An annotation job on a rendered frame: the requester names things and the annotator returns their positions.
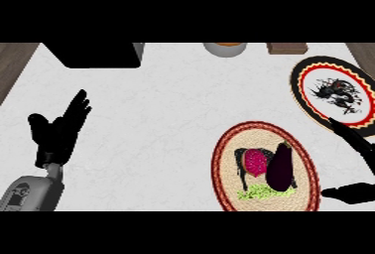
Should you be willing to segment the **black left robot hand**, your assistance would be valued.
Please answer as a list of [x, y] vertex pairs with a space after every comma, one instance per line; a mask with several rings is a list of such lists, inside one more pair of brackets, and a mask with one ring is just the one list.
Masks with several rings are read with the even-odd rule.
[[31, 136], [39, 145], [37, 168], [43, 169], [52, 163], [62, 166], [68, 162], [92, 109], [87, 92], [81, 89], [65, 114], [53, 122], [49, 122], [47, 118], [39, 113], [28, 116]]

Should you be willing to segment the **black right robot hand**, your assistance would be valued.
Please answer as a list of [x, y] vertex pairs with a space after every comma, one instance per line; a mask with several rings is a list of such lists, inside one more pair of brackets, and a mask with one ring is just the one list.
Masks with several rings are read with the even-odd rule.
[[[375, 175], [375, 143], [369, 143], [357, 132], [334, 118], [329, 118], [329, 123], [334, 133], [359, 153]], [[371, 202], [375, 201], [375, 184], [356, 183], [340, 188], [325, 189], [321, 194], [323, 197], [338, 199], [347, 204]]]

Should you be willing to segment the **white plate with dragon print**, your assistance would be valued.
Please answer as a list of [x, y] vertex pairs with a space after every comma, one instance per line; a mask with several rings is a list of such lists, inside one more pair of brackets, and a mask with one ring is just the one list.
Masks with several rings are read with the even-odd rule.
[[332, 118], [362, 137], [375, 137], [375, 79], [359, 67], [334, 57], [310, 57], [292, 68], [290, 87], [301, 110], [325, 129], [332, 129]]

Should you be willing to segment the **dark purple eggplant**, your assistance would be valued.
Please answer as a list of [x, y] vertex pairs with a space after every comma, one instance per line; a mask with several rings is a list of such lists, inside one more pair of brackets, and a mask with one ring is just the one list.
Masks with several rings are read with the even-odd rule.
[[279, 143], [266, 174], [267, 184], [275, 191], [287, 191], [292, 180], [291, 146]]

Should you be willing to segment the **round woven placemat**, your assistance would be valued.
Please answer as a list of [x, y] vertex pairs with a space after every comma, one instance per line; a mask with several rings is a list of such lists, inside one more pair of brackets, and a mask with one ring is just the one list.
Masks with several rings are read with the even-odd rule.
[[[254, 177], [241, 170], [242, 153], [263, 149], [269, 157], [279, 143], [291, 147], [295, 187], [276, 192], [266, 175]], [[278, 125], [250, 121], [223, 134], [211, 160], [211, 179], [217, 199], [228, 211], [318, 211], [321, 200], [319, 178], [312, 158], [297, 139]]]

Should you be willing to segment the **black box appliance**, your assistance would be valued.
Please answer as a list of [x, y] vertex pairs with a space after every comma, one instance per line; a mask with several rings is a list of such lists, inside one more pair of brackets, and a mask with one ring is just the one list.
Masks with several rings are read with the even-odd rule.
[[143, 43], [44, 43], [68, 68], [139, 68]]

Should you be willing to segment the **brown wooden block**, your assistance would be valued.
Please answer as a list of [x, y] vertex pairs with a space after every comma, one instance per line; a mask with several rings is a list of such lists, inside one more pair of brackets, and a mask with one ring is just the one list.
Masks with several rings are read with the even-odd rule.
[[303, 55], [307, 52], [306, 43], [267, 43], [272, 55]]

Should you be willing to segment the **grey cylindrical container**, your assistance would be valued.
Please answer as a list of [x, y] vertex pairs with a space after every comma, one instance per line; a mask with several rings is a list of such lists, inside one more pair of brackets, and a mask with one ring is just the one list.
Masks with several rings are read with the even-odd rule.
[[220, 58], [233, 58], [244, 52], [247, 44], [239, 43], [238, 45], [226, 46], [219, 45], [217, 43], [205, 43], [204, 47], [214, 56]]

